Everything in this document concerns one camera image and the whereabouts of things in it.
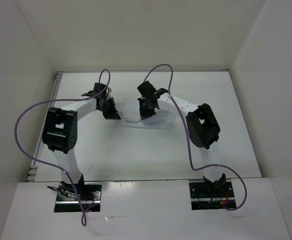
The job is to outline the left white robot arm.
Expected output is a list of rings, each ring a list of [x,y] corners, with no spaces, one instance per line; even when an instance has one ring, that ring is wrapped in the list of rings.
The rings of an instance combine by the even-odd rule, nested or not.
[[[102,83],[96,83],[94,89],[81,96],[81,99],[61,108],[48,109],[42,142],[47,145],[57,160],[61,170],[61,193],[67,192],[74,200],[79,200],[88,194],[84,177],[79,170],[74,147],[78,140],[78,122],[84,116],[100,111],[107,120],[121,119],[111,88]]]

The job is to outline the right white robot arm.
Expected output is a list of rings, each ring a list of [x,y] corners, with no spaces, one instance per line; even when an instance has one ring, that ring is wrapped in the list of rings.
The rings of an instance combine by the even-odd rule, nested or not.
[[[204,171],[206,193],[211,197],[217,196],[226,182],[226,175],[220,170],[221,159],[217,154],[220,126],[211,107],[206,103],[197,105],[180,99],[164,88],[155,89],[147,80],[137,89],[141,94],[138,101],[142,120],[154,116],[155,109],[180,117],[185,129],[190,167],[193,171]],[[205,166],[194,167],[191,145],[199,149]]]

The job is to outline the white skirt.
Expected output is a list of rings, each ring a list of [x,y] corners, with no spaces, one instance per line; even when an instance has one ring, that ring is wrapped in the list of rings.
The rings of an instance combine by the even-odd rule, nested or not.
[[[166,130],[175,126],[176,117],[164,110],[158,110],[155,115],[141,119],[139,102],[136,99],[123,98],[116,104],[116,108],[121,117],[116,124],[122,127]]]

